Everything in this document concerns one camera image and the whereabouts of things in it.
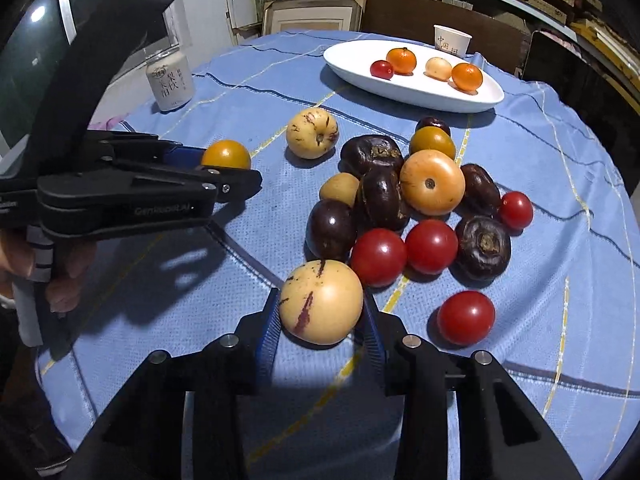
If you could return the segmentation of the person's left hand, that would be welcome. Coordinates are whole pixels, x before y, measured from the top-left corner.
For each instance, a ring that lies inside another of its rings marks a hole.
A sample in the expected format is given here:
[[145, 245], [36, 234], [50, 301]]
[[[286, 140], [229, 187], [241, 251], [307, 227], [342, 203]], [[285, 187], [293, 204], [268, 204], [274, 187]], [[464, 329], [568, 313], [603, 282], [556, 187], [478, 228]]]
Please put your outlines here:
[[[96, 256], [95, 242], [71, 242], [56, 253], [56, 270], [44, 296], [50, 310], [67, 313], [80, 300], [85, 275]], [[9, 232], [1, 232], [1, 305], [9, 307], [14, 299], [14, 278], [29, 278], [35, 270], [35, 253], [28, 244]]]

